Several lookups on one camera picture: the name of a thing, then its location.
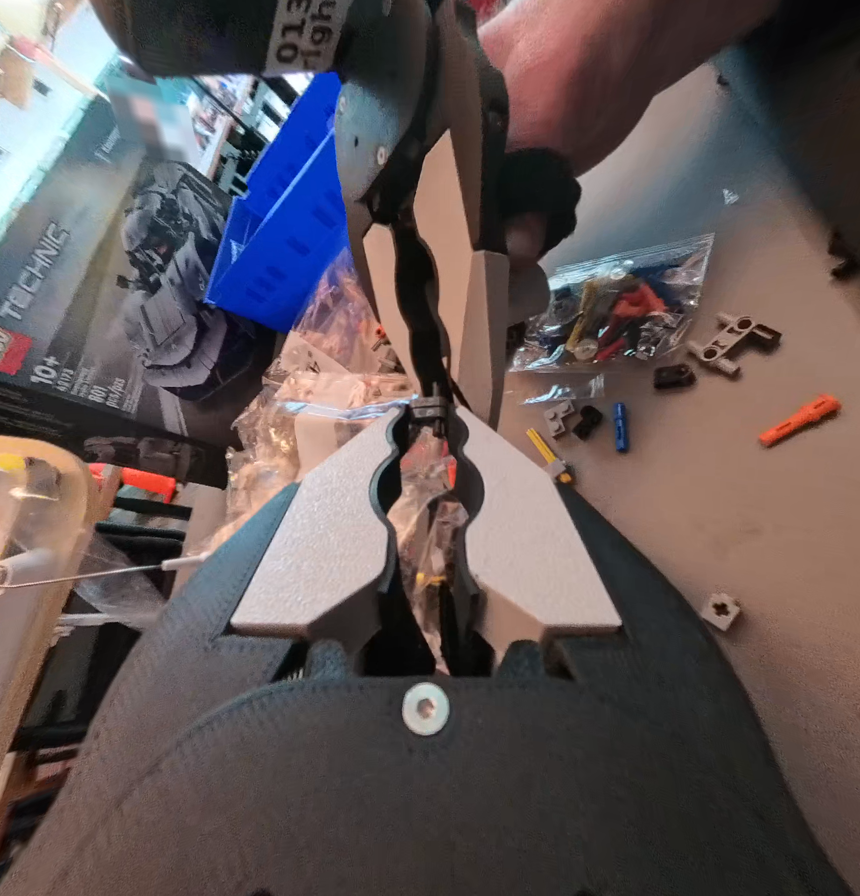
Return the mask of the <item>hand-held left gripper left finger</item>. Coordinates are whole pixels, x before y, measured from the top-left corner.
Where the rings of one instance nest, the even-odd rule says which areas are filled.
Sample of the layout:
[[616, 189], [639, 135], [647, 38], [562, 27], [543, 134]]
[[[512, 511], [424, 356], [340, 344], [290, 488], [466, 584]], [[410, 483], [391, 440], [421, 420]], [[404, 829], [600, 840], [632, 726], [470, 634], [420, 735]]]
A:
[[397, 553], [379, 484], [399, 471], [405, 416], [390, 409], [301, 478], [231, 615], [233, 633], [332, 640], [354, 655], [379, 632]]

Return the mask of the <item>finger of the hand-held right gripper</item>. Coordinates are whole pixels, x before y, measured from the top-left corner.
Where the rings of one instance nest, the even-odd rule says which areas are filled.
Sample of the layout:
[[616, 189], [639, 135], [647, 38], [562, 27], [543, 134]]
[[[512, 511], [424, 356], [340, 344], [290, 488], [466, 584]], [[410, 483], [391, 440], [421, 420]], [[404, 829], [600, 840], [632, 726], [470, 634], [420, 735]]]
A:
[[433, 394], [433, 329], [415, 264], [391, 225], [373, 223], [364, 236], [364, 254], [375, 313], [408, 379], [421, 396]]
[[475, 249], [450, 133], [428, 151], [414, 197], [418, 236], [433, 258], [437, 317], [450, 381], [487, 426], [500, 422], [510, 262]]

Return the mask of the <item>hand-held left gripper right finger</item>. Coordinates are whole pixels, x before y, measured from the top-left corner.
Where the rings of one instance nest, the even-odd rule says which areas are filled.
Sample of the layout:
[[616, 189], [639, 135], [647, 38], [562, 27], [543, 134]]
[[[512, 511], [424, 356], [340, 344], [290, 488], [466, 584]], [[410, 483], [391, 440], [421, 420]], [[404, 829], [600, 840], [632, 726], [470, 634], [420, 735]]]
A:
[[468, 517], [454, 552], [450, 668], [473, 666], [477, 641], [503, 659], [519, 642], [618, 632], [621, 615], [552, 476], [462, 407], [447, 414], [447, 443]]

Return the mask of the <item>small grey lego assembly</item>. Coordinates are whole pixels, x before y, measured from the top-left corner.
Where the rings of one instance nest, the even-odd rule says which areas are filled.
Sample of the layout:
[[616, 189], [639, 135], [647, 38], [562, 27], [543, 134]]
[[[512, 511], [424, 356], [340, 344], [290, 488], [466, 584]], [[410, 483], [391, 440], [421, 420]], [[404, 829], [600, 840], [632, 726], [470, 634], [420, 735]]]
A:
[[548, 477], [563, 485], [574, 485], [575, 477], [569, 465], [552, 450], [543, 437], [534, 428], [528, 428], [525, 434], [544, 462]]

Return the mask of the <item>grey connector with black pin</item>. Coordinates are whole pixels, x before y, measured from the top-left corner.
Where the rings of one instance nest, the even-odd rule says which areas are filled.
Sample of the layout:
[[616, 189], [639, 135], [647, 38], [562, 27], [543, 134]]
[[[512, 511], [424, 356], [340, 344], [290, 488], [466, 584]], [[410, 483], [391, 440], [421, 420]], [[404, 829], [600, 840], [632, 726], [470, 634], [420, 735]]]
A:
[[428, 430], [438, 440], [446, 440], [449, 419], [449, 394], [447, 387], [434, 383], [427, 396], [414, 399], [409, 404], [408, 418], [410, 432], [417, 437]]

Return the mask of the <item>person's right forearm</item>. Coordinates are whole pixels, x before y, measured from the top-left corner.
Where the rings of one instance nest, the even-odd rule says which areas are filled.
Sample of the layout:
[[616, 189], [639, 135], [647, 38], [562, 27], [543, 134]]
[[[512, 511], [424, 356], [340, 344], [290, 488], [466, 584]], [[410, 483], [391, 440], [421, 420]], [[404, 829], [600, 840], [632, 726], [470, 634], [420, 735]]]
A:
[[721, 71], [738, 64], [777, 71], [859, 33], [860, 1], [780, 1], [763, 23], [713, 62]]

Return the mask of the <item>pile of clear lego bags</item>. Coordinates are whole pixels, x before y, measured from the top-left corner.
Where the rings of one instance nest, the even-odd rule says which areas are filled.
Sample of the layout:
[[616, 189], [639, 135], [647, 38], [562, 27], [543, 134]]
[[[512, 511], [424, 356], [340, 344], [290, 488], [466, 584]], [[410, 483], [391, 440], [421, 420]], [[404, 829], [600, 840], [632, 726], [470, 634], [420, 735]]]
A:
[[[262, 383], [234, 421], [242, 449], [225, 454], [224, 524], [209, 549], [413, 395], [348, 249], [325, 270]], [[389, 513], [405, 595], [442, 675], [449, 668], [440, 611], [454, 579], [456, 537], [468, 518], [455, 498], [455, 475], [446, 442], [421, 429], [401, 461], [401, 495]]]

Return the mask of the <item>small light grey lego cube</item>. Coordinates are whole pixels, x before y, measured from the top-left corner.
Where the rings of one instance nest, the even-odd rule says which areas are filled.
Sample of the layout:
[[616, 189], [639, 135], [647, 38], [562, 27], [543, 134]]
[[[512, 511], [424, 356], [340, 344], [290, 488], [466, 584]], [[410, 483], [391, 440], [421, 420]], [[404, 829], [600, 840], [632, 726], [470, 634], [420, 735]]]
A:
[[740, 602], [725, 592], [708, 595], [699, 610], [699, 617], [722, 633], [729, 631], [740, 615]]

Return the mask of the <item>grey double-hole lego connector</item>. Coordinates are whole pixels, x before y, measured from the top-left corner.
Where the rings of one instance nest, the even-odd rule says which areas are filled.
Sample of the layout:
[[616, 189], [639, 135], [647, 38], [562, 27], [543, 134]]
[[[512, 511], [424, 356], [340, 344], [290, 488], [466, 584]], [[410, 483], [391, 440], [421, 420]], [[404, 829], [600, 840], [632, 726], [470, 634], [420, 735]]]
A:
[[771, 353], [780, 345], [783, 334], [749, 315], [729, 315], [721, 312], [716, 316], [718, 331], [707, 342], [688, 342], [686, 353], [706, 370], [727, 379], [737, 380], [741, 376], [738, 358], [743, 352], [757, 350]]

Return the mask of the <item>orange lego pin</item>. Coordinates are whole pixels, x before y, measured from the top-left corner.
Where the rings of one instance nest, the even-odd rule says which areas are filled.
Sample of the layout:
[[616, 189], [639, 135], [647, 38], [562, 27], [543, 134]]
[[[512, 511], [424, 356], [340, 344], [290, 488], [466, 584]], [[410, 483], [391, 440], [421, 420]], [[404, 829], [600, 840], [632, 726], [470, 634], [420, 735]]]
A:
[[763, 448], [770, 449], [808, 428], [816, 427], [824, 421], [836, 417], [842, 408], [842, 402], [834, 396], [819, 395], [816, 399], [794, 411], [787, 419], [760, 433], [759, 444]]

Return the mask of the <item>dark lego set box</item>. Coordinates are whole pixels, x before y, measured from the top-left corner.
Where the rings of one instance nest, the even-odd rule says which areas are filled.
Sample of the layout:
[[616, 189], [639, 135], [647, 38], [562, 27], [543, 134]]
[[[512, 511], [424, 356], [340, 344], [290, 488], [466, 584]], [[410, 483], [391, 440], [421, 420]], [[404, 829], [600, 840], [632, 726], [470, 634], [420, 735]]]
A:
[[0, 240], [0, 434], [225, 488], [275, 344], [207, 298], [230, 210], [93, 102]]

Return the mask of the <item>person's right hand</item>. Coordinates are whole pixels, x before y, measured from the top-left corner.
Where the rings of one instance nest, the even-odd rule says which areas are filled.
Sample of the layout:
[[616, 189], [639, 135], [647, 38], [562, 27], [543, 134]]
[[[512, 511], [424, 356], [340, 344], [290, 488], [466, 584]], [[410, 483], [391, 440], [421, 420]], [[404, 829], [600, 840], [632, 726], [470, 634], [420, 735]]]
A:
[[479, 30], [510, 104], [510, 152], [546, 149], [577, 177], [660, 92], [769, 19], [770, 1], [522, 1]]

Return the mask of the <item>blue plastic bin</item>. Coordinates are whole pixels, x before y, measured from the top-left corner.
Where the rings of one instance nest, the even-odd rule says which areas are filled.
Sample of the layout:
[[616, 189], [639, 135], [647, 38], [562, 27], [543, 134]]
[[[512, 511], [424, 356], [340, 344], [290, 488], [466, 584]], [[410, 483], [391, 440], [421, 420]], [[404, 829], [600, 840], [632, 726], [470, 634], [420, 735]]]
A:
[[327, 267], [347, 247], [346, 210], [333, 132], [267, 210], [251, 187], [235, 197], [204, 300], [277, 332], [288, 332]]
[[316, 75], [260, 154], [248, 175], [245, 196], [247, 207], [259, 218], [268, 215], [331, 132], [341, 86], [334, 73]]

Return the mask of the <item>small empty zip bag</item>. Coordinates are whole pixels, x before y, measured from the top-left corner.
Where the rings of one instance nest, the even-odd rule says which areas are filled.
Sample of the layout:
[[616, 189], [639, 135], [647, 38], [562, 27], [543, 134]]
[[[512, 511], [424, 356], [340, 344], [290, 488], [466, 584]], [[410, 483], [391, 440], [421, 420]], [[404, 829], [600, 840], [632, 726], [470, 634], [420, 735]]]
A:
[[523, 399], [522, 406], [546, 406], [562, 402], [584, 401], [589, 403], [605, 397], [606, 377], [603, 374], [581, 377], [565, 383], [551, 382], [542, 390], [533, 390]]

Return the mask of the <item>small zip bag of pins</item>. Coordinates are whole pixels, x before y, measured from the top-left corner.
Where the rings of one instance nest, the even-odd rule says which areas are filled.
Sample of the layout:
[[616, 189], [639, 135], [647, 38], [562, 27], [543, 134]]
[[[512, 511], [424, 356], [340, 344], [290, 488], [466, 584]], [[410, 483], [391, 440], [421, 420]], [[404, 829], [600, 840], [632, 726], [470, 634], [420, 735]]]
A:
[[519, 332], [510, 373], [652, 364], [682, 344], [697, 317], [715, 234], [564, 265], [547, 308]]

